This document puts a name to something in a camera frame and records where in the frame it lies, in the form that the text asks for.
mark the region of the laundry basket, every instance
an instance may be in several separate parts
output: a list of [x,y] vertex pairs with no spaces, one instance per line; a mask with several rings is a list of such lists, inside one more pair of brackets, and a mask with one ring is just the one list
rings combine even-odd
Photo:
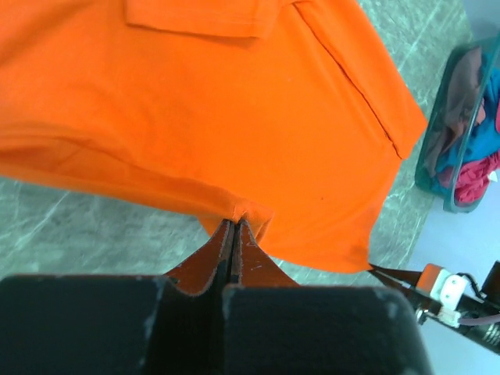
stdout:
[[[415,173],[418,188],[444,199],[444,211],[471,212],[479,205],[484,195],[483,189],[478,189],[479,197],[464,198],[457,188],[460,189],[462,184],[459,180],[462,167],[481,159],[477,157],[478,154],[487,151],[487,148],[474,147],[480,139],[480,134],[486,131],[487,123],[484,123],[483,118],[486,118],[488,113],[488,121],[491,121],[492,101],[486,102],[487,98],[484,96],[486,92],[490,92],[487,91],[490,80],[497,77],[492,74],[500,73],[495,70],[500,68],[499,52],[500,34],[490,39],[460,45],[448,58]],[[477,75],[464,73],[474,73],[478,63],[480,67]]]

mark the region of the floor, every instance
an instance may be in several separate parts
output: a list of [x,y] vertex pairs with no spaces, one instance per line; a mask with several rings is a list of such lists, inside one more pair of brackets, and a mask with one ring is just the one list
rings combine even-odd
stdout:
[[[460,0],[361,0],[428,116],[447,55],[471,39]],[[413,187],[419,147],[402,164],[370,244],[370,260],[403,267],[432,205]],[[113,199],[0,180],[0,277],[10,273],[164,273],[207,239],[195,218]],[[275,259],[301,284],[372,284]]]

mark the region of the cable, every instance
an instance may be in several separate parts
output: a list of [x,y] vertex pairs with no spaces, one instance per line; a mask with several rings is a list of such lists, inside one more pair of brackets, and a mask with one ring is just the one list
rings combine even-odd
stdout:
[[476,319],[468,319],[468,318],[459,319],[459,324],[463,326],[482,326],[484,324],[495,324],[495,323],[500,323],[500,314],[485,316]]
[[483,299],[483,295],[479,291],[479,287],[477,286],[477,282],[474,279],[474,276],[472,276],[470,273],[465,273],[465,272],[457,273],[457,276],[465,276],[467,279],[469,279],[470,286],[471,286],[474,294],[476,295],[476,297],[478,297],[481,300]]

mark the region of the orange shirt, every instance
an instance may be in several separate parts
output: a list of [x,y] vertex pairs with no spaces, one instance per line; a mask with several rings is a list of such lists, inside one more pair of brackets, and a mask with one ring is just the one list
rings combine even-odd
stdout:
[[0,174],[369,268],[426,121],[355,0],[7,0],[0,24]]

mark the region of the blue cloth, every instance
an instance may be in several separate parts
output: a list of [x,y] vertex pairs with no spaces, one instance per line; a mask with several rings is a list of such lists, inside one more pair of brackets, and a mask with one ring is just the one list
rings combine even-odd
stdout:
[[[484,59],[483,68],[488,64]],[[484,92],[484,111],[486,118],[475,126],[467,142],[466,154],[463,162],[468,163],[476,160],[482,160],[500,149],[500,133],[495,128],[495,119],[498,109],[498,100],[500,98],[500,70],[493,69],[489,82]],[[441,173],[449,166],[457,164],[460,145],[463,137],[453,144],[453,146],[437,159],[436,172]]]
[[430,183],[430,191],[433,193],[436,193],[440,195],[441,197],[445,197],[446,193],[448,192],[448,189],[446,187],[443,187],[440,183],[439,180],[436,176],[432,177],[431,183]]

